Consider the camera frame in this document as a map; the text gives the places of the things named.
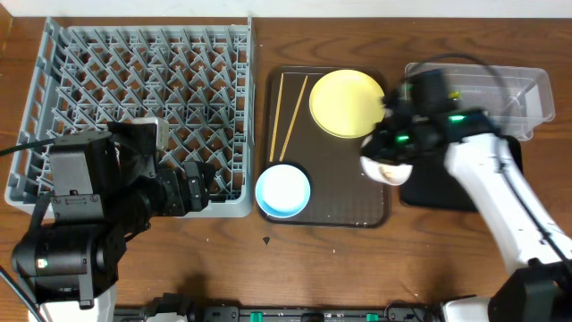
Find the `white bowl with food scraps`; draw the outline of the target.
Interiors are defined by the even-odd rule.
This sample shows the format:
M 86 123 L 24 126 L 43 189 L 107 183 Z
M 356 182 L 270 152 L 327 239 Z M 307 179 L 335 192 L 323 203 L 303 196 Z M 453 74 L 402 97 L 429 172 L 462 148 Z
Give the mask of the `white bowl with food scraps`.
M 394 156 L 394 148 L 391 143 L 381 142 L 373 135 L 369 135 L 361 143 L 361 148 L 365 147 L 368 147 L 368 150 L 373 153 L 373 157 L 360 157 L 363 173 L 368 178 L 390 186 L 400 186 L 408 180 L 413 171 L 412 165 L 403 163 L 389 165 L 379 160 L 381 155 Z

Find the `wooden chopstick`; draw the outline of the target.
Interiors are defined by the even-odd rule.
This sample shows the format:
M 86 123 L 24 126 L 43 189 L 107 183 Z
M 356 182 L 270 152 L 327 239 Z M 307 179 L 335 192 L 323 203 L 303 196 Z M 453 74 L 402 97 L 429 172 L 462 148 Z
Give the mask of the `wooden chopstick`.
M 299 108 L 300 108 L 300 105 L 302 102 L 302 98 L 304 97 L 304 94 L 305 94 L 305 90 L 306 90 L 306 86 L 307 86 L 307 80 L 308 80 L 308 76 L 305 76 L 303 83 L 302 83 L 302 86 L 300 88 L 299 96 L 298 96 L 292 117 L 290 119 L 289 128 L 288 128 L 287 133 L 286 133 L 286 137 L 285 137 L 285 140 L 284 140 L 284 143 L 282 146 L 281 154 L 279 156 L 280 162 L 283 161 L 285 154 L 286 154 L 286 151 L 287 151 L 287 148 L 288 148 L 289 143 L 290 143 L 291 133 L 293 131 L 293 128 L 294 128 L 294 125 L 295 125 L 295 122 L 296 122 L 296 119 L 297 119 L 297 116 L 299 113 Z
M 282 103 L 283 80 L 284 80 L 284 74 L 282 73 L 281 78 L 280 78 L 278 97 L 276 100 L 276 108 L 275 108 L 275 114 L 274 114 L 274 120 L 273 120 L 273 134 L 272 134 L 270 156 L 269 156 L 269 162 L 270 163 L 273 162 L 274 151 L 275 151 L 276 136 L 277 136 L 277 130 L 278 130 L 279 117 L 280 117 L 281 103 Z

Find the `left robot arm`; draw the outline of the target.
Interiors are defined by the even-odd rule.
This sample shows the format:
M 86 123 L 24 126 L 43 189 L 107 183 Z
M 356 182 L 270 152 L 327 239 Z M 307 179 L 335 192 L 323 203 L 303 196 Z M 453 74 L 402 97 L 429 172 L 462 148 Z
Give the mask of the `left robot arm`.
M 183 217 L 209 202 L 215 167 L 161 168 L 167 122 L 109 123 L 47 141 L 53 189 L 39 197 L 12 254 L 7 283 L 32 321 L 110 321 L 118 263 L 154 216 Z

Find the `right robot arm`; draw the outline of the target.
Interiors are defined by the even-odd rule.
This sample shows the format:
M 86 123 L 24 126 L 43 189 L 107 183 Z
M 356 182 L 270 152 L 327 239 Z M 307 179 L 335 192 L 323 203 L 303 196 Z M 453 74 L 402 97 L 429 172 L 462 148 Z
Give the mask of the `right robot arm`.
M 481 108 L 460 109 L 443 72 L 404 79 L 383 103 L 361 156 L 376 165 L 418 165 L 441 155 L 500 250 L 509 279 L 491 297 L 442 304 L 444 321 L 569 321 L 571 239 L 536 197 L 501 128 Z

